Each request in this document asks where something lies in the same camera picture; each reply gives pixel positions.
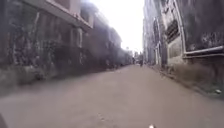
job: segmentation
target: sky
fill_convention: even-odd
[[[144,0],[90,0],[117,30],[122,48],[142,51]]]

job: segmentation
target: curb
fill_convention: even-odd
[[[195,92],[197,92],[197,93],[199,93],[203,96],[206,96],[206,97],[209,97],[209,98],[216,98],[216,99],[221,98],[221,95],[207,93],[206,91],[204,91],[202,88],[200,88],[198,86],[193,86],[192,87],[192,85],[190,85],[189,83],[181,81],[178,78],[176,78],[174,75],[168,74],[165,71],[162,71],[162,70],[154,68],[154,67],[150,67],[150,68],[152,70],[154,70],[155,72],[158,72],[158,73],[162,74],[166,78],[169,78],[170,80],[175,81],[176,83],[179,83],[179,84],[183,85],[183,87],[185,87],[187,89],[190,89],[190,90],[193,90],[193,91],[195,91]]]

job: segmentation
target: road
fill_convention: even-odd
[[[224,103],[138,66],[0,99],[9,128],[223,128]]]

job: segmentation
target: person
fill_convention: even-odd
[[[142,67],[143,66],[143,55],[140,54],[139,56],[139,63],[140,63],[140,66]]]

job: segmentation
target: facade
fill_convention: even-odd
[[[145,0],[145,60],[153,64],[162,60],[172,65],[184,63],[184,59],[200,57],[206,61],[208,56],[223,54],[223,3],[221,0]]]
[[[145,0],[143,20],[144,59],[150,65],[166,64],[167,53],[164,42],[164,25],[160,13],[160,2]]]
[[[18,79],[26,76],[21,71],[53,77],[107,68],[109,27],[94,5],[80,0],[2,0],[0,7],[0,68],[16,67]]]

